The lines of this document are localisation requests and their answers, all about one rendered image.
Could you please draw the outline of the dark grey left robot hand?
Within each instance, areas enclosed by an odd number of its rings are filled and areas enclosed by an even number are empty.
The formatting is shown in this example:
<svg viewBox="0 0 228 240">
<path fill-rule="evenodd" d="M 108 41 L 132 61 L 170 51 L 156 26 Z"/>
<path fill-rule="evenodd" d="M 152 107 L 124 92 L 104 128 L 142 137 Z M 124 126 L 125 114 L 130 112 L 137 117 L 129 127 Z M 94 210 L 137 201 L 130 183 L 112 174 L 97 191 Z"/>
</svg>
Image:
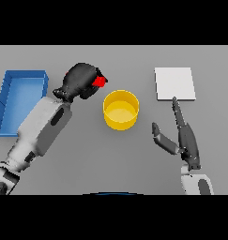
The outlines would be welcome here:
<svg viewBox="0 0 228 240">
<path fill-rule="evenodd" d="M 78 63 L 66 73 L 62 86 L 54 89 L 53 94 L 65 102 L 72 103 L 76 97 L 90 98 L 107 82 L 98 67 Z"/>
</svg>

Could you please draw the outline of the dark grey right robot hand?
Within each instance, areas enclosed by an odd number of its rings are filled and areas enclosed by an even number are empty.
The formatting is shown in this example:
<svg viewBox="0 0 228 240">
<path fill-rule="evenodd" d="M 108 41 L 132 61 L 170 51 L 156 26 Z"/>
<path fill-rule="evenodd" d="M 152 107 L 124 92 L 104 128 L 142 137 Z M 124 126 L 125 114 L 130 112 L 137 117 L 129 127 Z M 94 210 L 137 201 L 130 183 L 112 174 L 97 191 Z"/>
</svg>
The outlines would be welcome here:
<svg viewBox="0 0 228 240">
<path fill-rule="evenodd" d="M 188 170 L 200 170 L 200 154 L 197 141 L 189 123 L 186 123 L 176 97 L 172 99 L 172 109 L 178 130 L 178 143 L 173 142 L 160 132 L 157 123 L 152 123 L 153 140 L 156 145 L 171 155 L 179 154 L 188 164 Z"/>
</svg>

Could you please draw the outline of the red beaker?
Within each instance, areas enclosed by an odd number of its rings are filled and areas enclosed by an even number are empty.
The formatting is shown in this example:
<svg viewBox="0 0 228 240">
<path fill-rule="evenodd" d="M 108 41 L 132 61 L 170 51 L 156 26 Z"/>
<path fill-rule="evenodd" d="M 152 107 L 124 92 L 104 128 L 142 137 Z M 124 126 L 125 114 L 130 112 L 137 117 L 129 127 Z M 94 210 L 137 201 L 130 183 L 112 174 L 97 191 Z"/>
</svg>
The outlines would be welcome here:
<svg viewBox="0 0 228 240">
<path fill-rule="evenodd" d="M 68 72 L 64 78 L 64 83 L 67 87 L 73 88 L 77 85 L 83 84 L 84 86 L 97 86 L 97 87 L 103 87 L 105 83 L 107 82 L 107 79 L 104 76 L 96 75 L 94 79 L 90 79 L 87 82 L 84 82 L 83 76 L 73 76 Z"/>
</svg>

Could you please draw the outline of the yellow bowl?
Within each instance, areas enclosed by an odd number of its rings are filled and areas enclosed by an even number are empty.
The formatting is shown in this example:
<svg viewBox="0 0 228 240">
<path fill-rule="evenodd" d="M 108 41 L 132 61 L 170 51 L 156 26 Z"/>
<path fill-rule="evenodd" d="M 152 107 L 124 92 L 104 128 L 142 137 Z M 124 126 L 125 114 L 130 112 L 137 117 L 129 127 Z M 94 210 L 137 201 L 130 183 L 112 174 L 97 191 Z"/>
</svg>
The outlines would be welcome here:
<svg viewBox="0 0 228 240">
<path fill-rule="evenodd" d="M 127 90 L 114 90 L 102 103 L 106 125 L 117 131 L 125 131 L 134 126 L 140 110 L 138 98 Z"/>
</svg>

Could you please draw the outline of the pale square scale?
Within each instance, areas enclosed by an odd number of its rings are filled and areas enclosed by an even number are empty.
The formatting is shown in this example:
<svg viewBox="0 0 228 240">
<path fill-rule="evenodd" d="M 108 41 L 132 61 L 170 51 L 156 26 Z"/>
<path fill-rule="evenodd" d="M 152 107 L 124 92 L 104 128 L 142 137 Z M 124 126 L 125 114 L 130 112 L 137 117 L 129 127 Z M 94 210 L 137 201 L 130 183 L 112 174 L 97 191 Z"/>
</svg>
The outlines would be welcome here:
<svg viewBox="0 0 228 240">
<path fill-rule="evenodd" d="M 189 67 L 156 67 L 157 100 L 195 100 L 195 90 Z"/>
</svg>

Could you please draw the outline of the blue tray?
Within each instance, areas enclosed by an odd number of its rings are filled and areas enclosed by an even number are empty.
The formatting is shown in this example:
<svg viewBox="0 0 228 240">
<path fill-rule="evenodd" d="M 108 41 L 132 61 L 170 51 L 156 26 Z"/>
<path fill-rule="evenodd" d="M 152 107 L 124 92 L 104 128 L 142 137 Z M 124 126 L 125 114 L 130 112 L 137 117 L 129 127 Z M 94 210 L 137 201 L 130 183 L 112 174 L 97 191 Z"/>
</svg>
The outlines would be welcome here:
<svg viewBox="0 0 228 240">
<path fill-rule="evenodd" d="M 35 105 L 47 95 L 45 70 L 6 70 L 0 89 L 0 137 L 17 131 Z"/>
</svg>

